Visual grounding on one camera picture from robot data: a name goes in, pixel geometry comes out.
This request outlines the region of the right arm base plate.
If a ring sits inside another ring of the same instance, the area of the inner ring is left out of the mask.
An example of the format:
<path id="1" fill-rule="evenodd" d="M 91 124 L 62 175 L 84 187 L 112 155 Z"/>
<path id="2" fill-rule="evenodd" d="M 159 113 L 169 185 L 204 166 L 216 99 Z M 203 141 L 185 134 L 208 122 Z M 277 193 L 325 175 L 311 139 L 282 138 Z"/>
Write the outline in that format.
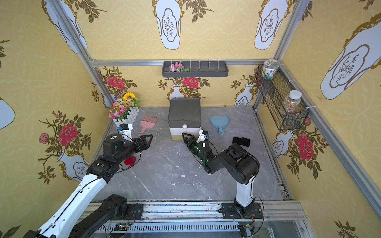
<path id="1" fill-rule="evenodd" d="M 223 219 L 262 219 L 263 209 L 259 203 L 250 203 L 247 207 L 242 207 L 238 203 L 222 203 L 218 212 L 223 215 Z"/>

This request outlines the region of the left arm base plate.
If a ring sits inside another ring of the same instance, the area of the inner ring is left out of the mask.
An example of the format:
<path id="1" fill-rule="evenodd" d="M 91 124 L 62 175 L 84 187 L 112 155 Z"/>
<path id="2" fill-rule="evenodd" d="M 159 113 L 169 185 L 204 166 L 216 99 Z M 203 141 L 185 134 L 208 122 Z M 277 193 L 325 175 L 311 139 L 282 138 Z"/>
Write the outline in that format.
<path id="1" fill-rule="evenodd" d="M 122 205 L 120 220 L 141 220 L 144 205 L 141 203 Z"/>

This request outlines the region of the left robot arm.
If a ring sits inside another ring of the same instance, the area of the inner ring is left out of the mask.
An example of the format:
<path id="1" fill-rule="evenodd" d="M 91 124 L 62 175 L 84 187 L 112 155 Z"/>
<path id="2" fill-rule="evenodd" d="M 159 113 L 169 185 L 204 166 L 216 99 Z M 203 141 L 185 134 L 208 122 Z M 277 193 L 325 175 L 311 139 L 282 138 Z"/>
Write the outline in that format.
<path id="1" fill-rule="evenodd" d="M 121 163 L 150 147 L 153 135 L 125 140 L 111 134 L 103 142 L 103 154 L 87 169 L 82 181 L 60 209 L 37 231 L 29 230 L 26 238 L 89 238 L 107 221 L 126 218 L 137 212 L 127 205 L 126 198 L 112 194 L 101 206 L 82 221 L 79 220 L 93 198 L 121 172 Z"/>

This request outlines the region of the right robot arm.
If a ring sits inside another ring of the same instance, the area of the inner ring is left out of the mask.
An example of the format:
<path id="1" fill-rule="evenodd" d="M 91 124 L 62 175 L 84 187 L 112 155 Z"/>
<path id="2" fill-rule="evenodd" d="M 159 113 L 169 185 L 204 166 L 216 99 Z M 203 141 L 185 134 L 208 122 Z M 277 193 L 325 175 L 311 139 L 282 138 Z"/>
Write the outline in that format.
<path id="1" fill-rule="evenodd" d="M 251 206 L 254 201 L 253 182 L 260 171 L 260 162 L 255 156 L 237 143 L 217 152 L 205 130 L 200 130 L 198 137 L 183 133 L 182 139 L 188 150 L 208 174 L 226 169 L 232 176 L 236 181 L 235 202 L 238 207 L 244 209 Z"/>

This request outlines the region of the grey top drawer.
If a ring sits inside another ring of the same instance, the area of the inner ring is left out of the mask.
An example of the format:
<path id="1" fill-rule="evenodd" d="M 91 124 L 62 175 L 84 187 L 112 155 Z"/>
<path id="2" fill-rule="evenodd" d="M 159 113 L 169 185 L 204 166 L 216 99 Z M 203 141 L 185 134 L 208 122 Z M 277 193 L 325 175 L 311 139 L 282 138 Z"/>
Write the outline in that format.
<path id="1" fill-rule="evenodd" d="M 169 120 L 170 128 L 183 128 L 186 125 L 187 128 L 201 128 L 201 120 Z"/>

